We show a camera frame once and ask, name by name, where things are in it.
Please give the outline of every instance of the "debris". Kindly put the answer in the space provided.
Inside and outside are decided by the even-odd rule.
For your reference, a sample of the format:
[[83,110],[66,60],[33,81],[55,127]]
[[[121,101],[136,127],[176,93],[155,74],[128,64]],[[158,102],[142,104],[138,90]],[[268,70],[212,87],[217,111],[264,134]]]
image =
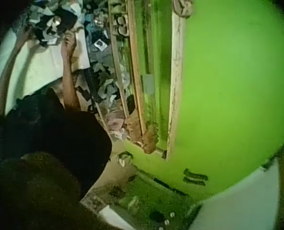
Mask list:
[[156,150],[158,143],[158,125],[151,124],[147,127],[146,132],[142,136],[142,149],[146,154],[151,154]]
[[125,124],[127,125],[126,129],[129,132],[129,136],[133,142],[141,140],[142,133],[139,121],[139,115],[137,109],[134,109],[132,114],[130,114],[126,120]]

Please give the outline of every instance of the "pile of clutter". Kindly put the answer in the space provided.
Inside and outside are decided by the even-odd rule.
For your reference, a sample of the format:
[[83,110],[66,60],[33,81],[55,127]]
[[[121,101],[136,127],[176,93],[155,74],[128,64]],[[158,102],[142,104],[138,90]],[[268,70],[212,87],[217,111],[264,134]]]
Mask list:
[[14,32],[26,24],[34,28],[40,45],[58,45],[67,30],[83,28],[83,0],[34,0],[14,25]]

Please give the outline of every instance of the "white wall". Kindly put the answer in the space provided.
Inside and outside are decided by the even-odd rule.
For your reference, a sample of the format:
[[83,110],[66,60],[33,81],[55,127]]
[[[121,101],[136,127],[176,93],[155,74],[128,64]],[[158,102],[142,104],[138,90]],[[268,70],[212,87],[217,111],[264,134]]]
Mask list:
[[204,201],[189,230],[272,230],[279,205],[278,162]]

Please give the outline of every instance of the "hand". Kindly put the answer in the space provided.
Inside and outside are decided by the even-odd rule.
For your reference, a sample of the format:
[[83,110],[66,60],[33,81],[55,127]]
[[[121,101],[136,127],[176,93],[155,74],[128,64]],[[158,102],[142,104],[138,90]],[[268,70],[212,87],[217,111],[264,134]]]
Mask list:
[[67,31],[61,44],[61,55],[63,60],[71,59],[75,48],[76,35],[72,31]]
[[25,42],[30,38],[31,33],[32,33],[32,27],[25,26],[22,29],[20,29],[16,38],[14,48],[16,50],[20,50],[25,44]]

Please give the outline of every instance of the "fabric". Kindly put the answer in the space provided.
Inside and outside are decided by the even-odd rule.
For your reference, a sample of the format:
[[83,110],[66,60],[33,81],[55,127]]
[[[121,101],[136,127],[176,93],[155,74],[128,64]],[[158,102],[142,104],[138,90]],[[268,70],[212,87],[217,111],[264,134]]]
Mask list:
[[81,196],[104,170],[111,150],[109,136],[95,116],[65,111],[53,90],[25,97],[0,119],[0,162],[47,152],[77,178]]

